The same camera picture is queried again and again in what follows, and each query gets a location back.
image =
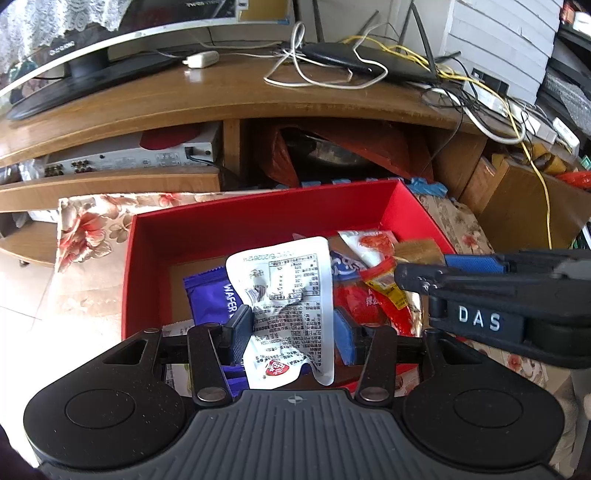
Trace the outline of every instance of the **white cable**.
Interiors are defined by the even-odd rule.
[[[585,241],[587,242],[587,245],[589,246],[589,248],[591,248],[591,235],[589,235],[589,229],[587,228],[587,224],[585,223],[583,225],[583,236],[585,237]]]
[[[228,53],[220,53],[220,55],[242,55],[244,57],[255,57],[256,59],[276,59],[277,57],[281,56],[281,54],[257,55],[256,53],[241,53],[241,52],[237,52],[237,51],[231,51]]]
[[[384,70],[379,76],[377,76],[376,78],[374,78],[368,82],[362,83],[360,85],[343,85],[343,83],[349,83],[351,81],[351,78],[353,77],[353,73],[350,70],[349,70],[348,78],[346,80],[331,80],[328,82],[317,82],[316,80],[308,78],[304,74],[304,72],[302,71],[300,64],[299,64],[299,60],[307,61],[309,63],[313,63],[315,65],[320,65],[323,67],[334,68],[335,66],[323,65],[323,64],[318,63],[316,61],[307,59],[306,57],[304,57],[301,54],[298,54],[296,52],[296,50],[298,48],[300,48],[302,42],[304,41],[304,35],[306,33],[306,27],[304,26],[304,24],[302,22],[296,22],[294,29],[291,32],[290,49],[284,50],[283,56],[275,63],[275,65],[273,65],[273,67],[269,71],[269,73],[267,73],[267,75],[265,75],[264,80],[265,80],[265,82],[270,83],[271,85],[277,85],[277,86],[282,86],[282,87],[307,87],[310,85],[316,85],[316,86],[320,86],[320,87],[333,88],[333,89],[337,89],[337,90],[361,90],[363,88],[367,88],[367,87],[372,86],[378,82],[381,82],[388,75],[388,69],[384,65],[382,65],[381,63],[379,63],[377,61],[363,59],[359,55],[359,53],[357,52],[357,48],[359,47],[359,45],[361,45],[363,43],[363,41],[365,40],[365,38],[367,38],[369,33],[372,30],[374,30],[380,26],[381,25],[378,24],[378,25],[374,25],[373,27],[368,28],[365,31],[365,33],[363,34],[363,36],[360,39],[358,39],[357,42],[355,43],[355,45],[353,46],[353,52],[355,53],[355,56],[358,58],[359,61],[362,61],[363,63],[370,64],[370,65],[376,65]],[[285,61],[287,61],[288,59],[290,59],[293,62],[295,69],[297,70],[300,77],[305,80],[305,83],[279,82],[277,80],[271,79],[271,75],[273,75],[275,73],[275,71],[283,63],[285,63]]]
[[[202,47],[207,47],[207,48],[211,48],[212,50],[215,50],[216,48],[222,49],[222,50],[254,50],[256,48],[269,48],[269,47],[275,47],[277,45],[281,45],[280,41],[274,41],[274,42],[270,42],[270,43],[265,43],[263,45],[254,45],[254,46],[237,46],[237,45],[207,45],[206,43],[203,43],[202,41],[197,40],[197,43],[199,45],[201,45]]]
[[[457,106],[462,107],[464,109],[465,114],[470,118],[470,120],[472,120],[474,125],[476,125],[478,127],[478,130],[480,130],[482,133],[484,133],[491,140],[494,140],[495,142],[501,143],[504,145],[517,145],[517,144],[523,142],[523,140],[525,139],[525,127],[521,123],[518,123],[519,127],[521,128],[521,132],[519,133],[518,138],[499,137],[498,135],[495,135],[493,132],[488,130],[484,125],[482,125],[482,123],[474,116],[474,114],[470,111],[470,109],[468,107],[466,107],[463,104],[463,102],[458,97],[456,97],[452,92],[448,92],[448,91],[443,90],[441,88],[431,89],[431,92],[439,93],[440,95],[445,95],[448,98],[450,98],[452,100],[452,102],[455,103]]]

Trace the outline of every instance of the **red cardboard box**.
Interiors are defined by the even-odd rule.
[[[331,237],[339,230],[392,230],[400,241],[433,238],[454,249],[399,180],[280,190],[136,215],[123,292],[122,337],[191,318],[183,278],[241,250]]]

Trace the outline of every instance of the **white snack package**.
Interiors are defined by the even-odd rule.
[[[393,257],[394,245],[398,243],[394,234],[389,230],[367,230],[364,232],[346,230],[339,232],[339,235],[347,247],[355,252],[369,268],[376,267],[386,257]]]
[[[315,379],[335,378],[332,272],[326,238],[304,238],[232,255],[228,278],[255,315],[243,356],[250,388],[293,382],[310,364]]]

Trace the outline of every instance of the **tv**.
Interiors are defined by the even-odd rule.
[[[9,95],[11,120],[29,118],[180,62],[158,52],[111,62],[108,48],[115,44],[197,27],[289,23],[289,0],[44,0],[42,4],[43,12],[39,2],[14,0],[0,13],[0,98]],[[55,26],[56,22],[64,25]],[[62,34],[51,37],[64,26]],[[23,94],[27,82],[46,83],[43,74],[60,65],[62,79],[29,96]]]

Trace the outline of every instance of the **blue snack package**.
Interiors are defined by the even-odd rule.
[[[361,280],[359,271],[367,270],[363,263],[334,250],[330,251],[330,266],[332,267],[333,281]]]
[[[183,282],[195,325],[224,325],[242,305],[224,266],[186,277]]]

